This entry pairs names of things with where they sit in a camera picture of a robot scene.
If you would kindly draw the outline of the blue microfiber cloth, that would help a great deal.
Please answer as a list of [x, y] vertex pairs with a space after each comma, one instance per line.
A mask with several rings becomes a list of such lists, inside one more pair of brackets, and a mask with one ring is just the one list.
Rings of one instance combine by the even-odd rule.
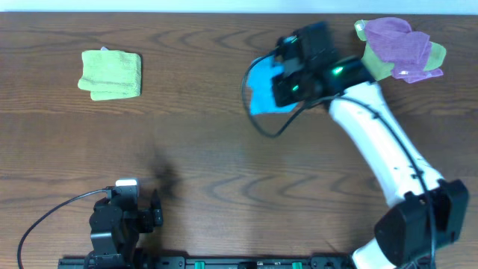
[[252, 91], [249, 105], [251, 115], [260, 114], [287, 114], [298, 105], [297, 102], [284, 107], [278, 107], [273, 97], [273, 77], [283, 73], [283, 66], [276, 64], [273, 56], [260, 60], [257, 58], [255, 66], [249, 71], [246, 85]]

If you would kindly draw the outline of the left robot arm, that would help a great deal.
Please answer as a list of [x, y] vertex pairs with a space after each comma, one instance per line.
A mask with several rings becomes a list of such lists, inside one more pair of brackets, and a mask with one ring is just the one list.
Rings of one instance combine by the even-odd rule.
[[93, 250], [84, 258], [83, 268], [153, 268], [153, 258], [137, 242], [141, 234], [163, 225], [158, 192], [152, 192], [145, 209], [138, 208], [135, 186], [109, 187], [106, 193], [89, 219]]

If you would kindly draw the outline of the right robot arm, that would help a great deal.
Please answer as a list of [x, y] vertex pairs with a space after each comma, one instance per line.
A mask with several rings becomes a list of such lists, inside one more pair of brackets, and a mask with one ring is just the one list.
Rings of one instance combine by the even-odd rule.
[[351, 255], [356, 268], [433, 268], [437, 249], [456, 242], [469, 192], [446, 181], [416, 150], [389, 110], [381, 87], [358, 58], [309, 65], [298, 57], [280, 61], [273, 78], [279, 107], [324, 104], [370, 166], [389, 210], [373, 239]]

